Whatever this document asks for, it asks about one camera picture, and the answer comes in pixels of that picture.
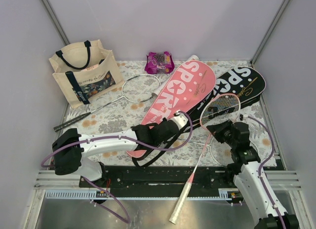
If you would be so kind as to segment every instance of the tote bag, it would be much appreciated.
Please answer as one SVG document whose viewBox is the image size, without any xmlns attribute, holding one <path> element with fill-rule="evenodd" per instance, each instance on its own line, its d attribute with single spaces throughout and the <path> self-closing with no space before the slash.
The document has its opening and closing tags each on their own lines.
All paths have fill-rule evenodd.
<svg viewBox="0 0 316 229">
<path fill-rule="evenodd" d="M 69 44 L 49 59 L 54 78 L 72 108 L 121 87 L 123 76 L 113 52 L 100 40 Z"/>
</svg>

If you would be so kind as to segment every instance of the white badminton racket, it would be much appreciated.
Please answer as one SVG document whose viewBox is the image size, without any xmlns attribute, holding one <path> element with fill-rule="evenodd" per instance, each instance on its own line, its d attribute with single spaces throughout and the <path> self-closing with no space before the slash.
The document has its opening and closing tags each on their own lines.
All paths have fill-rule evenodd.
<svg viewBox="0 0 316 229">
<path fill-rule="evenodd" d="M 54 131 L 58 132 L 84 118 L 88 115 L 106 107 L 107 105 L 116 102 L 119 99 L 125 98 L 131 103 L 142 103 L 152 98 L 152 92 L 160 86 L 159 79 L 154 75 L 137 75 L 129 78 L 122 86 L 122 95 L 107 104 L 84 114 L 81 114 L 71 120 L 68 120 L 61 125 L 54 127 Z"/>
<path fill-rule="evenodd" d="M 235 121 L 239 116 L 240 111 L 240 100 L 235 94 L 222 94 L 214 98 L 210 103 L 206 105 L 201 116 L 200 116 L 200 124 L 201 126 L 207 130 L 207 126 L 221 124 L 227 120 Z M 177 219 L 181 213 L 182 207 L 188 197 L 190 192 L 194 174 L 198 168 L 198 164 L 203 156 L 203 152 L 207 146 L 211 138 L 211 133 L 208 135 L 208 138 L 204 144 L 201 155 L 198 158 L 197 164 L 185 183 L 182 192 L 180 194 L 179 200 L 173 210 L 173 213 L 169 219 L 170 222 L 176 224 Z"/>
</svg>

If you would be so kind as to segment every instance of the white robotic arm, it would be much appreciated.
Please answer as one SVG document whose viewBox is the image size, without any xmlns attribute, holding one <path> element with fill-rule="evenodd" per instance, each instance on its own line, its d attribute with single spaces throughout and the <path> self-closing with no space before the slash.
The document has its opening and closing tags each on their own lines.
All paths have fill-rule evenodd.
<svg viewBox="0 0 316 229">
<path fill-rule="evenodd" d="M 260 220 L 268 217 L 278 217 L 276 208 L 279 209 L 282 216 L 287 214 L 287 210 L 278 200 L 276 194 L 271 188 L 264 170 L 261 170 L 259 176 L 258 169 L 260 163 L 257 161 L 249 162 L 241 167 L 241 172 L 234 176 L 234 184 L 242 194 L 247 206 L 251 212 L 254 223 L 257 225 Z M 272 205 L 266 190 L 264 189 L 260 178 L 263 179 L 269 194 L 272 196 L 275 205 Z"/>
<path fill-rule="evenodd" d="M 96 181 L 102 177 L 104 167 L 101 163 L 88 159 L 89 156 L 113 151 L 151 151 L 151 148 L 138 144 L 135 140 L 157 147 L 172 138 L 187 123 L 186 116 L 179 114 L 169 120 L 165 119 L 160 124 L 137 125 L 117 133 L 87 135 L 78 134 L 77 129 L 69 129 L 55 141 L 53 151 L 71 142 L 81 143 L 55 155 L 55 173 L 57 175 L 76 173 L 90 181 Z"/>
<path fill-rule="evenodd" d="M 250 146 L 249 126 L 226 121 L 207 126 L 214 138 L 231 147 L 234 163 L 228 164 L 225 178 L 242 194 L 255 223 L 255 229 L 298 229 L 295 215 L 289 215 L 272 190 L 258 153 Z"/>
</svg>

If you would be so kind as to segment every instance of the snack package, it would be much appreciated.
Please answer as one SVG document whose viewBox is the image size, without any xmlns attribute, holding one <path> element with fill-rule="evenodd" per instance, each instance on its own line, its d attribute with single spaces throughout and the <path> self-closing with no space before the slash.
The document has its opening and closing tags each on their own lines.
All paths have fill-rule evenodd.
<svg viewBox="0 0 316 229">
<path fill-rule="evenodd" d="M 145 71 L 151 75 L 168 74 L 174 69 L 171 54 L 168 51 L 163 53 L 149 52 Z"/>
</svg>

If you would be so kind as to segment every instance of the white wall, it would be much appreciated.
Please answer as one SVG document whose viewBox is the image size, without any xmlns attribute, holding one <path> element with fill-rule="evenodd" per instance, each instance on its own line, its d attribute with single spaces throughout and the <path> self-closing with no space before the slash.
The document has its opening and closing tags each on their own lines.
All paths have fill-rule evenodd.
<svg viewBox="0 0 316 229">
<path fill-rule="evenodd" d="M 65 99 L 48 58 L 63 46 L 39 0 L 0 0 L 0 228 L 17 229 Z"/>
<path fill-rule="evenodd" d="M 70 42 L 101 39 L 117 60 L 249 60 L 283 0 L 49 0 Z"/>
<path fill-rule="evenodd" d="M 286 163 L 316 223 L 316 0 L 293 0 L 255 64 Z"/>
</svg>

